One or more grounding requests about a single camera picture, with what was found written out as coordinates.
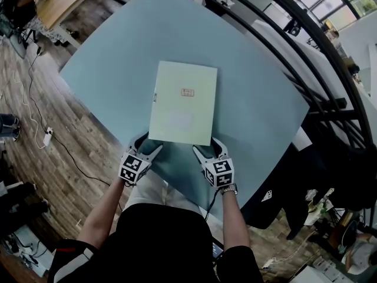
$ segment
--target table top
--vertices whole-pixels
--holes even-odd
[[[283,156],[309,106],[259,44],[192,0],[131,0],[85,41],[61,75],[127,146],[148,130],[161,60],[218,68],[212,134],[233,159],[243,206]],[[142,151],[156,145],[146,140]],[[165,142],[153,170],[208,208],[214,190],[192,145]],[[221,219],[220,199],[211,213]]]
[[[41,0],[37,3],[37,14],[47,28],[59,24],[84,0]]]

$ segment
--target floor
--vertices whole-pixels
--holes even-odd
[[[79,41],[84,41],[119,7],[121,5],[113,0],[86,0],[64,23],[67,28],[79,30]],[[0,88],[3,89],[9,79],[11,81],[4,89],[4,96],[0,100],[1,112],[15,113],[21,119],[22,125],[19,141],[5,142],[7,159],[14,166],[19,180],[36,183],[40,195],[48,199],[51,211],[43,216],[45,220],[62,238],[76,238],[86,217],[108,186],[98,180],[85,177],[57,140],[64,143],[86,175],[108,183],[117,175],[123,148],[75,98],[59,75],[59,71],[75,49],[55,47],[42,38],[40,41],[45,43],[46,53],[35,60],[30,71],[33,76],[30,93],[31,79],[28,69],[35,58],[37,47],[31,44],[26,59],[22,60],[14,53],[7,41],[0,45],[0,55],[4,56],[4,66],[0,70]],[[56,138],[52,139],[47,148],[37,148],[35,143],[37,124],[30,120],[28,107],[22,104],[22,87],[21,84],[14,82],[13,70],[15,80],[24,84],[24,102],[30,104],[33,118],[40,123],[38,110],[29,99],[29,94],[40,109],[43,127],[46,129],[47,126],[51,126],[55,131]],[[44,132],[39,127],[36,138],[39,146],[43,137]],[[121,206],[126,203],[130,191],[125,189]],[[118,209],[113,230],[120,212]],[[222,241],[222,223],[210,217],[209,227],[213,236]],[[303,228],[293,241],[285,239],[289,231],[283,211],[266,230],[249,229],[252,248],[259,267],[273,256],[277,259],[291,256],[312,229]],[[279,282],[281,278],[290,278],[302,265],[314,261],[320,254],[321,251],[316,245],[305,243],[292,259],[273,265],[270,270],[262,270],[263,279]],[[0,254],[0,262],[8,266],[11,273],[20,275],[21,272],[26,271],[22,265],[12,259],[4,256],[4,252]],[[26,277],[20,282],[46,281],[45,278],[37,280],[31,277],[31,281],[28,281]]]

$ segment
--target khaki pants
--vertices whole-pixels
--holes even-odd
[[[148,173],[137,182],[137,185],[134,186],[124,210],[136,203],[167,205],[174,208],[192,210],[202,215],[199,207],[195,203],[189,201],[182,193],[168,185],[152,170],[149,170]]]

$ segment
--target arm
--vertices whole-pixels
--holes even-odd
[[[250,238],[240,208],[237,203],[236,194],[232,191],[223,195],[224,212],[224,250],[244,245],[250,247]]]
[[[263,283],[234,192],[224,193],[223,209],[224,254],[217,262],[220,282]]]
[[[360,233],[356,236],[357,239],[369,241],[373,237],[372,234],[369,233]]]
[[[352,266],[352,259],[351,259],[351,253],[352,253],[352,248],[351,247],[347,253],[346,253],[346,271],[348,272]]]
[[[77,240],[99,249],[110,233],[115,211],[124,189],[124,180],[116,178],[100,202],[90,212]]]
[[[18,0],[17,7],[23,7],[26,4],[33,2],[34,0]]]

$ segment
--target black shirt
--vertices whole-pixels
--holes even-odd
[[[16,27],[24,27],[37,14],[34,2],[17,7],[19,0],[3,0],[5,15]]]
[[[253,252],[230,248],[217,263],[221,282],[263,283]],[[100,250],[65,239],[57,248],[48,282],[218,282],[212,236],[190,210],[139,203],[120,216]]]

